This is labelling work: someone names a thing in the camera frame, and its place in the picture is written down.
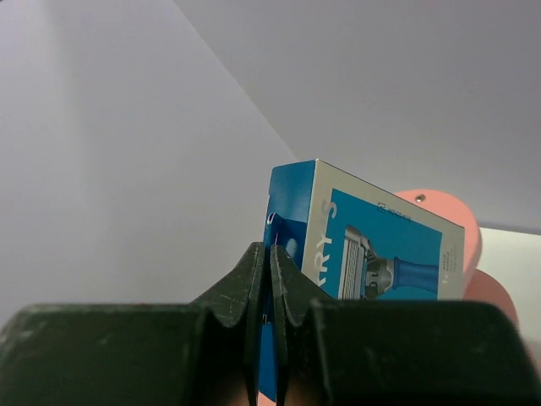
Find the blue Harry's razor box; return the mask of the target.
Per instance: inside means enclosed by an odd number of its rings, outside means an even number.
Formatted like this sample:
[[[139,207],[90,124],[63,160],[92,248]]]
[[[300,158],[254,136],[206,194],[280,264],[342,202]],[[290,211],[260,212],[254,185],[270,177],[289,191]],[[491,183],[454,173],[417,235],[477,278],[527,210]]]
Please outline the blue Harry's razor box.
[[[457,301],[464,292],[464,231],[321,160],[272,170],[265,247],[338,300]],[[263,329],[264,394],[276,400],[273,293]]]

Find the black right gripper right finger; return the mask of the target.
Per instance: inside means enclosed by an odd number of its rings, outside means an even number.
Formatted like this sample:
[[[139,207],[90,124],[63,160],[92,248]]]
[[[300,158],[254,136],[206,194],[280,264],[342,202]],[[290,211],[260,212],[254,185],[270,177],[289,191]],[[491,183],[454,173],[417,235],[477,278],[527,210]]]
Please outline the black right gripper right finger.
[[[270,249],[280,405],[537,405],[509,318],[472,301],[338,300]]]

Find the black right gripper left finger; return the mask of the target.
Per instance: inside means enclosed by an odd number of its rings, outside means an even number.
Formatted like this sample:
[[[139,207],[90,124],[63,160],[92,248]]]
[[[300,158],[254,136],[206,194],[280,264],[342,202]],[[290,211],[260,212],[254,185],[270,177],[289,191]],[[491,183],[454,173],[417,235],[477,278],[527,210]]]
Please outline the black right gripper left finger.
[[[4,405],[254,405],[265,246],[187,304],[33,304],[1,331]]]

